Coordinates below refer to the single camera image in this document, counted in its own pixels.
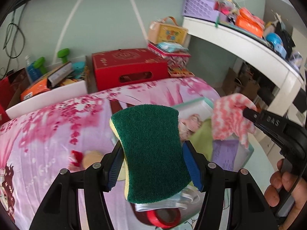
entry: purple plastic basket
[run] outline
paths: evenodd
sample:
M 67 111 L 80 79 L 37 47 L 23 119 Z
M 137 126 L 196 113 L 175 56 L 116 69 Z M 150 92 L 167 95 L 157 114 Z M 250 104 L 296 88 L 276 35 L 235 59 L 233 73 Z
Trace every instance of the purple plastic basket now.
M 214 4 L 215 0 L 185 0 L 182 15 L 215 22 L 219 11 Z

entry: white shelf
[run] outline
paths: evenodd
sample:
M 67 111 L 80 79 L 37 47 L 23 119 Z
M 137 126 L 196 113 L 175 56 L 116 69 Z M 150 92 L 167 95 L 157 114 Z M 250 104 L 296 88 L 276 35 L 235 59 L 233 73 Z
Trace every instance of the white shelf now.
M 279 88 L 268 111 L 285 114 L 304 81 L 284 59 L 249 36 L 222 25 L 215 27 L 213 22 L 184 17 L 183 27 L 190 35 L 224 48 L 267 76 Z

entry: metal screw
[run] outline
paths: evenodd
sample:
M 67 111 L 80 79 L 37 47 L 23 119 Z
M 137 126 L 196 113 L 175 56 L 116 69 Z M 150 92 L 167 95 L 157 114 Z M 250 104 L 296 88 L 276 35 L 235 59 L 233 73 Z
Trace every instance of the metal screw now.
M 246 169 L 241 169 L 241 173 L 242 173 L 243 175 L 247 175 L 247 174 L 248 174 L 248 170 L 246 170 Z
M 101 167 L 101 163 L 94 163 L 93 168 L 94 169 L 99 169 Z
M 216 168 L 216 164 L 215 163 L 208 163 L 208 167 L 210 169 L 215 169 Z
M 62 169 L 59 171 L 59 173 L 60 173 L 61 175 L 64 175 L 64 174 L 67 173 L 67 171 L 68 171 L 68 169 L 62 168 Z

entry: hand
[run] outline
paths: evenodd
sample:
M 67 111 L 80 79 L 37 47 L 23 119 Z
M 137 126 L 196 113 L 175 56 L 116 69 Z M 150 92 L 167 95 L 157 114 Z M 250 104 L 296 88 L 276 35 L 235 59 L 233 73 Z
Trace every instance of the hand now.
M 264 193 L 264 197 L 271 207 L 275 207 L 279 203 L 279 195 L 276 189 L 280 189 L 283 186 L 286 191 L 289 191 L 297 179 L 297 176 L 292 175 L 289 172 L 285 172 L 283 175 L 281 175 L 280 170 L 282 167 L 282 162 L 283 159 L 278 161 L 277 168 L 279 171 L 275 172 L 271 176 L 271 185 L 268 186 Z M 300 179 L 291 195 L 295 200 L 295 205 L 293 206 L 283 225 L 279 226 L 279 230 L 286 230 L 289 228 L 289 226 L 291 226 L 307 201 L 307 183 L 304 179 Z

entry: blue bottle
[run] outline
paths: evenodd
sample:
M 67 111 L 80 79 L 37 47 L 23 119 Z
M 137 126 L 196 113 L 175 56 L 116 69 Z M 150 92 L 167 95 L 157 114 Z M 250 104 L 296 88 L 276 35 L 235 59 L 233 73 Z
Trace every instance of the blue bottle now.
M 35 69 L 33 67 L 34 62 L 30 61 L 30 56 L 26 56 L 26 61 L 27 61 L 27 73 L 30 77 L 30 79 L 32 80 L 32 82 L 35 82 L 36 80 L 38 80 L 42 74 L 40 73 L 40 71 L 38 69 Z

